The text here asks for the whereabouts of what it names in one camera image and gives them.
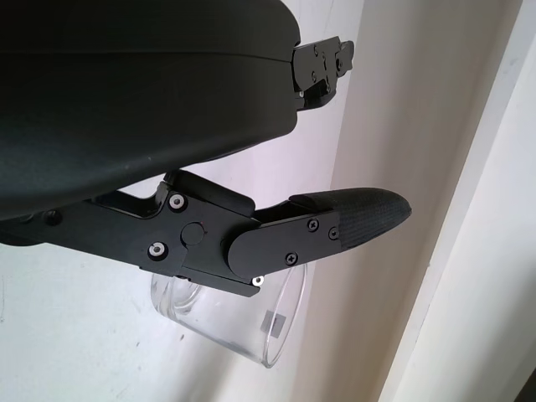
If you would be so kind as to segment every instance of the transparent cup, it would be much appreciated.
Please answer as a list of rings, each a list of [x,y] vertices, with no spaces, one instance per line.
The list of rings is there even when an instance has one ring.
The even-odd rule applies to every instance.
[[[154,274],[152,304],[178,322],[268,369],[276,364],[302,303],[307,265],[265,276],[260,291],[243,297]]]

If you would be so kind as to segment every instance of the white wall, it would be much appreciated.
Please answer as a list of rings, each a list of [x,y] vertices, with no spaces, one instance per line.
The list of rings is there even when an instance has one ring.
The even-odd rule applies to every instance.
[[[414,214],[317,264],[293,400],[378,399],[456,185],[453,165],[459,174],[492,83],[483,72],[497,70],[500,58],[490,58],[510,4],[365,2],[332,187],[388,188]]]
[[[504,94],[506,111],[495,110],[501,117],[498,131],[485,124],[482,135],[494,140],[491,152],[484,153],[488,158],[476,190],[469,188],[472,201],[402,381],[394,399],[385,400],[512,401],[536,367],[534,21],[536,2],[524,2],[509,47],[519,51],[527,41],[532,46],[526,59],[521,52],[503,61],[497,81],[512,68],[521,69],[517,84],[511,98]],[[496,105],[490,101],[487,108]],[[464,173],[475,168],[473,157],[486,152],[473,151]],[[457,193],[467,191],[463,183]],[[436,248],[442,246],[440,239]]]

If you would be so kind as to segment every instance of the cup rim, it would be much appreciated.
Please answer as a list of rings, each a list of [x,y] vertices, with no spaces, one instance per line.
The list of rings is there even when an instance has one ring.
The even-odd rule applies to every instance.
[[[279,351],[277,351],[276,356],[270,361],[268,359],[268,351],[270,349],[271,332],[274,329],[274,324],[276,323],[277,311],[279,310],[279,305],[281,303],[281,300],[283,299],[283,296],[285,295],[285,290],[286,290],[286,287],[288,285],[288,282],[291,279],[292,274],[295,273],[297,268],[302,268],[302,272],[303,272],[302,277],[301,277],[301,283],[302,284],[301,284],[301,289],[300,289],[300,296],[298,297],[298,302],[296,304],[296,309],[294,310],[294,314],[292,315],[288,331],[286,331],[285,337],[282,340],[281,347],[279,348]],[[279,295],[277,297],[276,305],[275,305],[274,310],[273,310],[274,313],[272,314],[270,328],[269,328],[268,331],[266,331],[265,345],[264,345],[264,350],[263,350],[263,353],[262,353],[262,364],[267,369],[271,369],[272,367],[274,367],[274,365],[277,363],[277,360],[279,360],[279,357],[283,353],[283,348],[286,345],[286,339],[288,338],[288,335],[291,333],[292,328],[294,327],[294,323],[296,321],[296,316],[298,315],[298,312],[300,311],[300,307],[302,305],[302,298],[303,298],[303,292],[305,291],[306,281],[307,281],[307,264],[302,264],[302,265],[299,265],[299,266],[293,266],[288,271],[288,274],[286,275],[285,283],[283,284],[283,286],[281,287],[281,290],[279,291]]]

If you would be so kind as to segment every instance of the black metal arm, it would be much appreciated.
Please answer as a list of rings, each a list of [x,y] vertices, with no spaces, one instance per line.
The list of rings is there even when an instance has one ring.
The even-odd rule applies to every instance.
[[[151,198],[113,192],[4,221],[0,241],[51,243],[253,296],[255,278],[353,248],[410,212],[402,197],[375,188],[294,196],[255,211],[250,198],[176,171]]]

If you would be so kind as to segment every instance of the bolt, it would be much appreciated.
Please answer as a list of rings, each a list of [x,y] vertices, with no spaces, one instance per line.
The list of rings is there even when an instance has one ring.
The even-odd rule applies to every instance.
[[[61,224],[63,216],[61,216],[61,213],[58,211],[48,211],[44,213],[43,219],[48,226],[58,226]]]
[[[289,253],[285,257],[285,262],[288,266],[295,265],[298,262],[298,254]]]
[[[169,198],[169,206],[171,209],[181,209],[186,204],[186,200],[181,194],[174,194]]]
[[[163,260],[166,256],[166,245],[159,241],[149,246],[149,256],[154,260]]]
[[[307,228],[310,232],[316,232],[318,229],[318,220],[311,219],[309,222],[307,222]]]
[[[331,240],[337,240],[338,239],[338,229],[336,227],[333,227],[329,230],[329,238]]]
[[[253,278],[253,281],[251,281],[251,283],[253,284],[253,286],[260,287],[260,285],[262,285],[264,281],[264,276],[257,276],[256,278]]]

